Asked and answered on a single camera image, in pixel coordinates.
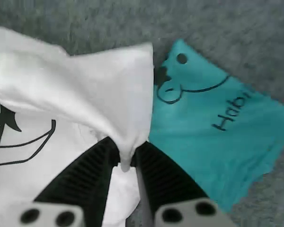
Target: cloth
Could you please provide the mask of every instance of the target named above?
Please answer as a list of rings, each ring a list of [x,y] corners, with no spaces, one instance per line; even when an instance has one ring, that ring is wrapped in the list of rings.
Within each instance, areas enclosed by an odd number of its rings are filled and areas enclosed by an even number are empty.
[[[9,206],[34,200],[97,142],[86,126],[18,114],[0,105],[0,218]],[[124,173],[114,167],[102,226],[124,227],[139,200],[135,168]]]
[[[70,58],[60,47],[0,28],[0,103],[104,133],[125,171],[149,135],[152,91],[151,44]]]
[[[174,43],[155,84],[150,142],[229,211],[272,170],[284,146],[284,106],[182,40]]]
[[[69,57],[0,28],[0,218],[104,136],[129,162],[149,135],[152,89],[150,44]],[[124,226],[139,201],[135,169],[125,169],[113,169],[105,227]]]

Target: teal fabric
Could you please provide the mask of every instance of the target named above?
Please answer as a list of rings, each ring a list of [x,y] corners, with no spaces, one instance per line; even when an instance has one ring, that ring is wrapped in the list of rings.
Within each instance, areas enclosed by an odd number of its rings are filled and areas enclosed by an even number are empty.
[[[150,142],[224,211],[269,173],[284,146],[284,106],[182,40],[155,75]]]

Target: screw hole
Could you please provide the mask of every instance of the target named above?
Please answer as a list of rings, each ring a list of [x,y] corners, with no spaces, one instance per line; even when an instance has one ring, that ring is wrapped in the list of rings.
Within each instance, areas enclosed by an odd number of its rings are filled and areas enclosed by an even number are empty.
[[[181,213],[174,208],[166,209],[162,214],[164,222],[177,223],[182,220]]]
[[[56,224],[59,227],[68,227],[70,226],[75,220],[75,215],[70,211],[65,211],[59,214],[56,219]]]
[[[20,218],[23,224],[29,224],[36,221],[39,217],[40,211],[38,209],[29,209],[25,211]]]
[[[212,216],[216,213],[216,209],[213,207],[213,205],[207,202],[198,203],[195,209],[199,215],[204,216]]]

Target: t-shirt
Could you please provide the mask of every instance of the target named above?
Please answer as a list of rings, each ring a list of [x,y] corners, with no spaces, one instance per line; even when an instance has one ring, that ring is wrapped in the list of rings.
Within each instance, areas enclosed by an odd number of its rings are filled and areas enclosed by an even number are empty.
[[[14,113],[0,105],[0,219],[9,206],[33,201],[100,139],[86,126]],[[124,173],[114,167],[102,226],[124,227],[139,200],[135,168]]]
[[[150,142],[229,211],[272,170],[284,146],[284,106],[182,40],[158,69],[155,84]]]

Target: black printed graphic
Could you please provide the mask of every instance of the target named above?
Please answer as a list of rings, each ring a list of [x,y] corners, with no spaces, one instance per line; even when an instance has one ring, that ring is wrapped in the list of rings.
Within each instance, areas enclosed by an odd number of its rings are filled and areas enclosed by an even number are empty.
[[[21,128],[19,128],[19,126],[17,125],[15,115],[16,115],[16,113],[14,113],[14,112],[10,111],[9,109],[7,109],[7,108],[3,107],[2,105],[0,105],[0,142],[2,140],[2,135],[4,133],[4,130],[5,130],[6,126],[10,127],[12,130],[14,130],[15,133],[22,133],[23,134]],[[32,158],[34,158],[42,150],[44,145],[48,142],[50,137],[53,135],[53,133],[55,131],[55,128],[56,128],[56,121],[52,120],[51,128],[49,128],[49,130],[46,133],[44,133],[42,135],[39,135],[39,136],[37,136],[36,138],[34,138],[32,140],[26,141],[24,143],[10,144],[10,145],[4,145],[4,146],[2,146],[0,144],[0,149],[1,148],[10,148],[10,151],[14,152],[12,150],[12,148],[23,147],[23,146],[26,146],[28,144],[32,144],[34,142],[37,142],[37,141],[39,141],[41,139],[45,139],[42,142],[42,144],[38,147],[37,150],[32,150],[30,152],[30,156],[29,157],[27,157],[25,159],[16,159],[16,160],[8,161],[8,162],[1,162],[0,166],[24,163],[24,162],[27,162],[27,161],[31,160]]]
[[[176,61],[178,64],[184,65],[187,64],[189,59],[187,56],[183,53],[180,53],[177,55]],[[167,73],[168,69],[165,66],[160,67],[156,72],[155,72],[155,85],[157,85],[156,89],[156,95],[159,100],[166,104],[174,104],[178,102],[181,98],[184,92],[188,93],[200,93],[200,92],[206,92],[210,91],[212,89],[215,89],[222,84],[224,84],[228,79],[229,75],[226,76],[221,82],[212,85],[210,87],[205,87],[202,89],[187,89],[185,88],[186,84],[177,84],[177,87],[174,87],[175,84],[172,83],[172,78],[171,76],[168,75]]]

